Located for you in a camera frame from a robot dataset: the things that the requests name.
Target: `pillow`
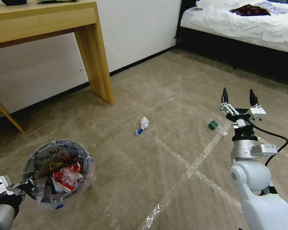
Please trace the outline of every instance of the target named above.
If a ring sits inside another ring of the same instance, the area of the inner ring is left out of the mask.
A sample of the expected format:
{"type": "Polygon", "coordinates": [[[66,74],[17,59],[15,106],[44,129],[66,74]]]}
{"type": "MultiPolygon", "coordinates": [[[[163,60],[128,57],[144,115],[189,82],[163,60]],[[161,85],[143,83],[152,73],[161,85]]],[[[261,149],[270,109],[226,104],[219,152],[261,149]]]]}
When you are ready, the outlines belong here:
{"type": "Polygon", "coordinates": [[[207,6],[210,6],[211,4],[215,6],[223,6],[223,5],[235,5],[237,7],[246,5],[246,4],[251,4],[255,0],[198,0],[196,1],[196,5],[199,9],[204,9],[207,6]]]}
{"type": "Polygon", "coordinates": [[[287,3],[288,4],[288,0],[268,0],[270,2],[279,2],[279,3],[287,3]]]}

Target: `plastic bottle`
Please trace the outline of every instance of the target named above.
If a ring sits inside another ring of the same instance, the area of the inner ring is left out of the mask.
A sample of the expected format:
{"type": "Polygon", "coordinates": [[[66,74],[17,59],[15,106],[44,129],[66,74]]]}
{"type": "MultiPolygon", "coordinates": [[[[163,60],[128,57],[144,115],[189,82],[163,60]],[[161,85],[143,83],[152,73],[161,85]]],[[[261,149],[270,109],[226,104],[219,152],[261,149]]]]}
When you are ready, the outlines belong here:
{"type": "Polygon", "coordinates": [[[221,134],[222,136],[226,136],[226,135],[227,135],[227,132],[224,132],[224,131],[222,130],[222,127],[219,126],[219,124],[216,123],[214,120],[209,120],[208,127],[209,127],[211,130],[214,130],[214,131],[216,131],[217,133],[221,134]]]}

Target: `wooden desk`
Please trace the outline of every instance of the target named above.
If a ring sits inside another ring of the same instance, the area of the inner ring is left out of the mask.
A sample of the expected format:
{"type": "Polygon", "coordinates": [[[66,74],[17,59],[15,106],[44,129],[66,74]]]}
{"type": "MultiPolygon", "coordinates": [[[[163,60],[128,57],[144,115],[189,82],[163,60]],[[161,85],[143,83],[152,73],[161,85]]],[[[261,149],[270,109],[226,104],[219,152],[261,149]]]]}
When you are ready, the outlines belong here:
{"type": "Polygon", "coordinates": [[[114,105],[96,2],[40,4],[28,0],[20,6],[0,4],[0,48],[72,32],[91,89],[114,105]]]}

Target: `baseboard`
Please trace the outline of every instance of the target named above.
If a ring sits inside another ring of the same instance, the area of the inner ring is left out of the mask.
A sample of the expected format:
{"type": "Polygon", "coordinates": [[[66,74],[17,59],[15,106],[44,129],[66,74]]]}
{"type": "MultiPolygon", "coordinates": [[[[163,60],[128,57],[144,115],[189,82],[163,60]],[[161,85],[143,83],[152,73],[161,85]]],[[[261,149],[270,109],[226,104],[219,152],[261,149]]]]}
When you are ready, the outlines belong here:
{"type": "MultiPolygon", "coordinates": [[[[158,53],[155,53],[155,54],[153,54],[153,55],[150,55],[150,56],[148,56],[148,57],[146,57],[146,58],[143,58],[143,59],[141,59],[141,60],[139,60],[139,61],[133,62],[133,63],[127,65],[127,66],[124,66],[124,67],[119,68],[119,69],[117,69],[117,70],[115,70],[115,71],[112,71],[112,72],[110,72],[110,76],[113,76],[113,75],[118,74],[118,73],[120,73],[120,72],[122,72],[122,71],[124,71],[124,70],[127,70],[127,69],[131,68],[131,67],[134,67],[134,66],[136,66],[136,65],[139,65],[139,64],[141,64],[141,63],[143,63],[143,62],[145,62],[145,61],[148,61],[148,60],[150,60],[150,59],[152,59],[152,58],[155,58],[155,57],[157,57],[157,56],[159,56],[159,55],[161,55],[161,54],[163,54],[163,53],[165,53],[165,52],[167,52],[167,51],[170,51],[170,50],[172,50],[172,49],[174,49],[174,48],[175,48],[175,46],[172,46],[172,47],[167,48],[167,49],[165,49],[165,50],[162,50],[162,51],[160,51],[160,52],[158,52],[158,53]]],[[[73,88],[71,88],[71,89],[68,89],[68,90],[66,90],[66,91],[64,91],[64,92],[62,92],[62,93],[56,94],[56,95],[54,95],[54,96],[52,96],[52,97],[49,97],[49,98],[44,99],[44,100],[42,100],[42,101],[40,101],[40,102],[37,102],[37,103],[35,103],[35,104],[33,104],[33,105],[27,106],[27,107],[25,107],[25,108],[23,108],[23,109],[21,109],[21,110],[18,110],[18,111],[16,111],[16,112],[13,112],[11,115],[17,120],[17,119],[19,119],[19,118],[21,118],[21,117],[29,114],[30,112],[32,112],[33,110],[35,110],[35,109],[37,109],[37,108],[40,108],[40,107],[42,107],[42,106],[44,106],[44,105],[47,105],[47,104],[49,104],[49,103],[51,103],[51,102],[54,102],[54,101],[60,99],[60,98],[62,98],[62,97],[65,97],[65,96],[67,96],[67,95],[69,95],[69,94],[72,94],[72,93],[74,93],[74,92],[77,92],[77,91],[79,91],[79,90],[81,90],[81,89],[84,89],[84,88],[88,87],[89,85],[90,85],[89,82],[83,83],[83,84],[81,84],[81,85],[78,85],[78,86],[76,86],[76,87],[73,87],[73,88]]],[[[1,118],[0,118],[0,126],[2,126],[2,123],[6,123],[6,122],[8,122],[8,119],[7,119],[6,117],[1,117],[1,118]]]]}

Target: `white duvet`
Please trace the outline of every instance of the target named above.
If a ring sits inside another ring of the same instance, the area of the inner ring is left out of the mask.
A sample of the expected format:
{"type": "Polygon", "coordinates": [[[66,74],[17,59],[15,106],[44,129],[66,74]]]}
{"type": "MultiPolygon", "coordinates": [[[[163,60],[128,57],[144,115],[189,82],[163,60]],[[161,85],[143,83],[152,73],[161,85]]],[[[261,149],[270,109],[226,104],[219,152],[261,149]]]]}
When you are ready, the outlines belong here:
{"type": "Polygon", "coordinates": [[[288,42],[288,4],[263,0],[200,0],[202,9],[191,22],[217,33],[239,38],[257,38],[268,42],[288,42]],[[230,13],[246,4],[267,9],[271,16],[239,16],[230,13]]]}

